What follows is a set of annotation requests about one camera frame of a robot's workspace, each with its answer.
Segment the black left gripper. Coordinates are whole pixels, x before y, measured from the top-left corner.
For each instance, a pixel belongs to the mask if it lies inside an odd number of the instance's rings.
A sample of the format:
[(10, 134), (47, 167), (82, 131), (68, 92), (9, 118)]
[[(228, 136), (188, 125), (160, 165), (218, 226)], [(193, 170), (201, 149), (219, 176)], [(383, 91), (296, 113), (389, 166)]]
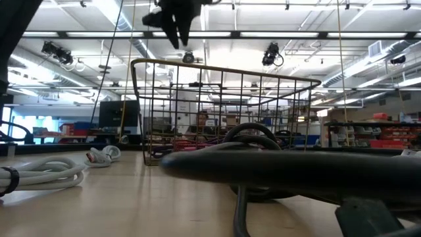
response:
[(179, 48), (176, 17), (179, 15), (179, 33), (183, 46), (188, 45), (189, 33), (193, 19), (201, 14), (203, 5), (211, 5), (212, 0), (153, 0), (158, 10), (151, 11), (142, 17), (146, 26), (162, 28), (168, 40)]

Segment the black overhead light beam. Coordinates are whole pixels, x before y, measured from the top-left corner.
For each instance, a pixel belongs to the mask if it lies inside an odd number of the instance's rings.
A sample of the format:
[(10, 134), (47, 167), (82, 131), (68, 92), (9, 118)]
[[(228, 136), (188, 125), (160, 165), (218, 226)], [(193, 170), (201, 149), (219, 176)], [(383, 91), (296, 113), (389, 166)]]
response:
[[(107, 40), (107, 39), (164, 39), (164, 32), (154, 31), (27, 31), (23, 38), (40, 39), (77, 39), (77, 40)], [(302, 31), (192, 31), (191, 39), (216, 40), (421, 40), (421, 32), (302, 32)]]

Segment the person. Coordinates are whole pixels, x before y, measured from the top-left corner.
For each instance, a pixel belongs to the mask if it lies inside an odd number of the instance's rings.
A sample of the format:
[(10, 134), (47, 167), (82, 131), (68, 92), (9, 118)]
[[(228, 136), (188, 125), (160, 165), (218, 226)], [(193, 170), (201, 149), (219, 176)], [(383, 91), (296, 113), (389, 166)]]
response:
[(208, 118), (207, 111), (200, 111), (197, 115), (197, 123), (196, 125), (190, 126), (190, 131), (194, 134), (213, 134), (212, 128), (206, 125)]

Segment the black computer monitor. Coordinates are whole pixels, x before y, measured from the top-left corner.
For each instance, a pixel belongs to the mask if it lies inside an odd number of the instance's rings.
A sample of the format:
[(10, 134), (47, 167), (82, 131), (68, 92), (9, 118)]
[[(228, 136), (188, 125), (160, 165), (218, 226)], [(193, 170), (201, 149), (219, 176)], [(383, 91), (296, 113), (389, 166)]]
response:
[(137, 126), (137, 101), (102, 101), (99, 107), (99, 127)]

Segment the red storage bins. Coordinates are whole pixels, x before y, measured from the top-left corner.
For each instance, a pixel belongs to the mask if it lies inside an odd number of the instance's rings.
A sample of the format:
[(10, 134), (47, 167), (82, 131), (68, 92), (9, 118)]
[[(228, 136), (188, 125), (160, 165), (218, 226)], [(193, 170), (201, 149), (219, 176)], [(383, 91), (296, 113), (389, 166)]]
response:
[(94, 133), (94, 129), (89, 122), (67, 122), (59, 126), (59, 130), (67, 136), (88, 136)]

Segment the black storage shelf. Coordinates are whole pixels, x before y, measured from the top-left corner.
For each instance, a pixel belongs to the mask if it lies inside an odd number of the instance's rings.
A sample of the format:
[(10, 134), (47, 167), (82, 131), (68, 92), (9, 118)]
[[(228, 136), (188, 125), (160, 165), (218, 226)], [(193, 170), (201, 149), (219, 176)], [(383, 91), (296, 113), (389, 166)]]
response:
[(393, 120), (376, 113), (370, 120), (326, 122), (328, 147), (418, 149), (421, 147), (421, 118), (401, 115)]

